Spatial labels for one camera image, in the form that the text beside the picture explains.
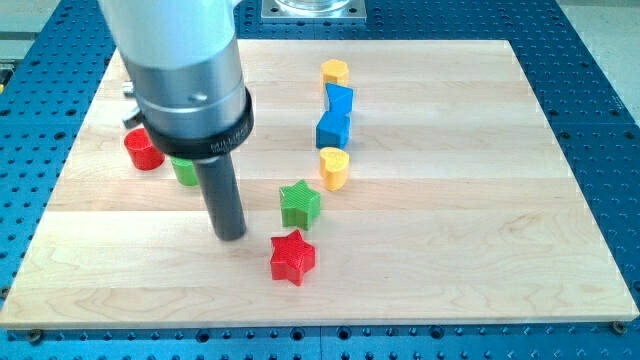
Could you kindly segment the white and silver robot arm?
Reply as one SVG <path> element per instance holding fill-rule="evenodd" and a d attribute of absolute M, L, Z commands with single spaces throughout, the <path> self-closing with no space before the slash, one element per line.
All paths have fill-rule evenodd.
<path fill-rule="evenodd" d="M 100 0 L 157 149 L 185 159 L 224 155 L 254 120 L 233 0 Z"/>

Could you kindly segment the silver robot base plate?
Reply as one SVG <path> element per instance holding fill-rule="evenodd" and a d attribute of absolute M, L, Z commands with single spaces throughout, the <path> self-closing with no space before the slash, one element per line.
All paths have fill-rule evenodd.
<path fill-rule="evenodd" d="M 263 0 L 261 18 L 285 20 L 365 20 L 365 0 Z"/>

